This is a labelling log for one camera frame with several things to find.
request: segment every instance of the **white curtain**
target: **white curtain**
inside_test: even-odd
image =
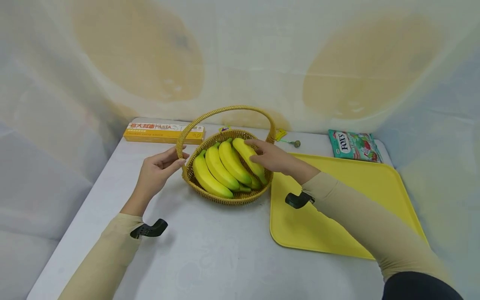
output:
[[[472,51],[480,2],[450,2],[1,1],[2,298],[25,298],[132,118],[245,104],[286,130],[376,131]]]
[[[480,47],[377,132],[433,250],[465,299],[480,297]]]

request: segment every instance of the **yellow tray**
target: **yellow tray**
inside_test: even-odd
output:
[[[425,234],[413,210],[398,172],[385,164],[341,158],[293,154],[364,193],[400,217],[425,241]],[[311,203],[294,209],[285,203],[289,192],[301,187],[290,176],[275,173],[270,206],[270,233],[284,247],[373,259],[342,226],[317,212]]]

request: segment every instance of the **banana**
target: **banana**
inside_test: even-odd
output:
[[[249,175],[252,179],[252,183],[248,184],[248,186],[251,187],[252,190],[259,190],[262,187],[262,184],[258,181],[257,178],[255,178],[255,176],[253,176],[252,174]]]
[[[235,160],[237,160],[238,163],[241,164],[239,153],[233,148],[232,148],[232,151],[233,151],[233,157],[235,158]],[[250,173],[248,173],[248,175],[252,179],[252,182],[247,184],[247,186],[249,186],[252,190],[259,190],[262,187],[262,184],[258,181],[258,179],[254,175]]]
[[[235,190],[234,192],[251,192],[252,189],[247,187],[247,186],[244,186],[243,184],[240,183],[240,187],[238,188],[238,190]]]
[[[193,161],[193,173],[195,178],[197,178],[198,183],[207,192],[212,193],[215,196],[233,198],[233,193],[210,174],[204,157],[205,152],[206,150],[202,150]]]
[[[264,167],[260,166],[259,164],[253,163],[250,160],[250,157],[252,155],[256,155],[255,150],[253,150],[252,147],[250,147],[249,145],[245,144],[245,140],[241,138],[236,138],[235,140],[233,140],[232,144],[235,150],[238,151],[243,160],[247,163],[250,170],[252,170],[252,172],[257,175],[257,177],[263,184],[267,184]]]
[[[212,173],[213,177],[218,180],[218,182],[225,185],[232,191],[238,190],[240,189],[239,182],[227,171],[227,169],[225,169],[220,161],[218,146],[220,146],[220,143],[216,143],[207,149],[205,161],[207,162],[208,170],[210,173]]]
[[[235,158],[233,153],[232,144],[230,142],[232,139],[228,139],[220,144],[218,152],[220,154],[220,160],[227,171],[235,177],[236,180],[243,184],[251,184],[252,179],[247,169],[241,164],[238,156]]]

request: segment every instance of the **wicker basket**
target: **wicker basket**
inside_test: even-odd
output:
[[[235,106],[228,106],[225,108],[219,108],[213,111],[210,111],[209,113],[206,113],[197,119],[193,120],[192,123],[190,123],[182,132],[181,136],[178,138],[177,141],[177,154],[179,158],[182,158],[182,148],[183,148],[183,143],[185,142],[185,138],[187,137],[187,134],[192,130],[194,126],[196,126],[198,123],[201,121],[205,120],[206,118],[216,115],[218,113],[224,112],[224,111],[229,111],[229,110],[237,110],[237,109],[246,109],[246,110],[253,110],[257,111],[267,117],[267,119],[270,121],[270,132],[268,133],[266,141],[273,144],[275,142],[275,123],[272,119],[272,117],[261,110],[260,108],[255,108],[252,106],[246,106],[246,105],[235,105]],[[218,197],[215,196],[206,190],[204,190],[200,184],[198,183],[197,179],[195,178],[193,174],[193,160],[197,157],[197,155],[202,151],[206,150],[209,147],[215,145],[217,142],[223,142],[226,141],[228,138],[242,138],[244,140],[248,139],[256,139],[256,137],[251,134],[250,132],[247,132],[245,130],[238,130],[238,129],[231,129],[227,130],[224,132],[219,132],[217,134],[214,134],[213,136],[209,137],[206,139],[201,145],[197,147],[195,152],[190,156],[189,161],[185,166],[182,167],[182,177],[183,179],[193,187],[197,193],[199,193],[202,197],[207,198],[211,201],[220,203],[220,204],[225,204],[225,205],[243,205],[247,204],[250,202],[253,202],[257,200],[264,192],[268,190],[270,185],[272,184],[272,178],[273,178],[273,173],[269,170],[265,170],[265,178],[267,179],[268,183],[263,186],[261,190],[254,191],[252,190],[251,192],[234,192],[233,193],[233,199],[229,198],[223,198],[223,197]],[[247,168],[247,164],[245,161],[242,159],[242,164]]]

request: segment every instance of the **white table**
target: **white table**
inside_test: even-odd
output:
[[[136,118],[136,122],[185,122]],[[206,135],[219,125],[204,124]],[[247,129],[260,139],[267,130]],[[288,152],[333,156],[328,136],[289,133],[301,147],[276,143]],[[387,164],[390,158],[377,141]],[[145,157],[172,144],[122,139],[45,266],[29,300],[57,299],[107,223],[130,196]],[[196,145],[188,145],[192,153]],[[373,261],[284,248],[270,236],[270,193],[240,207],[201,198],[174,174],[144,216],[168,222],[159,238],[144,238],[115,299],[292,300],[380,299],[383,282]]]

